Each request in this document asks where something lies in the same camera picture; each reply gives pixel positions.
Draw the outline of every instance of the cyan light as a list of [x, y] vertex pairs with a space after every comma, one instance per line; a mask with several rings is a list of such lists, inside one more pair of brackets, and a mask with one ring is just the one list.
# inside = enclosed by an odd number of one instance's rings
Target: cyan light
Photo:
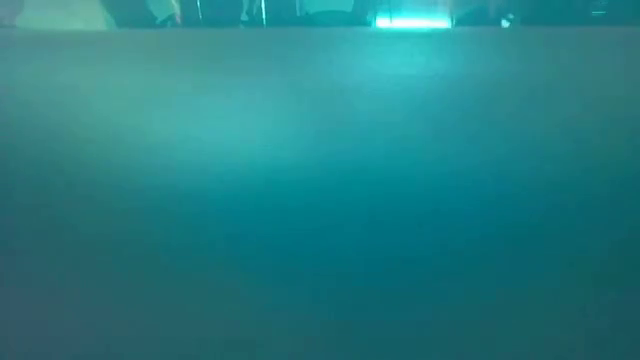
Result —
[[383, 29], [449, 29], [451, 20], [431, 18], [376, 18], [376, 27]]

